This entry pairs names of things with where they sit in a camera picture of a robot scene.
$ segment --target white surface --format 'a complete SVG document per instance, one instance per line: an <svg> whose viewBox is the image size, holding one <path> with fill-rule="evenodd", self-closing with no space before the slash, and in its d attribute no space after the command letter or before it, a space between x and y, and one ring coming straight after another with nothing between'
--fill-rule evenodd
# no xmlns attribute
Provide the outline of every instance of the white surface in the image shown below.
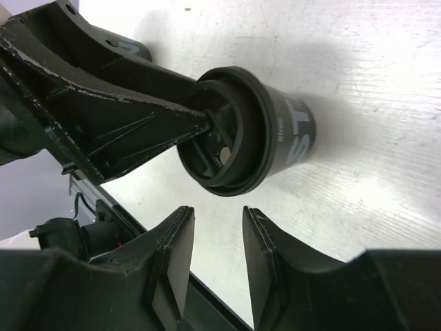
<svg viewBox="0 0 441 331"><path fill-rule="evenodd" d="M314 113L313 157L245 196L210 195L175 150L105 186L148 228L194 206L192 271L247 322L244 205L343 260L441 248L439 1L86 0L81 11L146 42L162 66L194 78L242 66Z"/></svg>

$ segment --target black plastic housing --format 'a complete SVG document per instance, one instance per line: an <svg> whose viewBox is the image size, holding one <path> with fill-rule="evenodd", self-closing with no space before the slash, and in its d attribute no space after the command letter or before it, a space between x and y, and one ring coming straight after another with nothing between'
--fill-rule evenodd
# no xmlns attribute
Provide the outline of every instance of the black plastic housing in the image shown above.
<svg viewBox="0 0 441 331"><path fill-rule="evenodd" d="M210 70L185 105L204 111L211 126L178 146L181 161L206 190L223 197L247 193L301 162L316 138L314 118L302 101L264 86L242 68Z"/></svg>

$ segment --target wire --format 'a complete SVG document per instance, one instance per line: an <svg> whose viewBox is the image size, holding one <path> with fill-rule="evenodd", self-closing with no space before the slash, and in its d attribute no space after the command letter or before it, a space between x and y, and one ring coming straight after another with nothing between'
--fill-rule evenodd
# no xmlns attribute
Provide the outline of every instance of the wire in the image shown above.
<svg viewBox="0 0 441 331"><path fill-rule="evenodd" d="M75 214L74 214L74 216L72 217L72 219L76 219L76 217L78 216L78 211L79 211L78 206L79 206L79 201L80 201L80 199L82 200L83 205L84 205L88 210L90 210L90 212L91 212L93 215L96 216L96 212L95 212L95 210L94 210L92 207L90 207L90 205L88 204L88 202L85 200L85 197L84 197L83 193L82 193L82 192L78 192L78 193L75 195L75 201L74 201L74 211L75 211Z"/></svg>

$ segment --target cylindrical cap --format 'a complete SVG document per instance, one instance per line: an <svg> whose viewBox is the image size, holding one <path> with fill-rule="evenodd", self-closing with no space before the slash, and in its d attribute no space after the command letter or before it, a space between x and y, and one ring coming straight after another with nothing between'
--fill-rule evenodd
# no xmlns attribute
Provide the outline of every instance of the cylindrical cap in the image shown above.
<svg viewBox="0 0 441 331"><path fill-rule="evenodd" d="M264 86L248 71L217 68L190 90L185 105L206 112L211 128L178 146L185 169L206 190L232 197L305 159L316 136L309 108Z"/></svg>

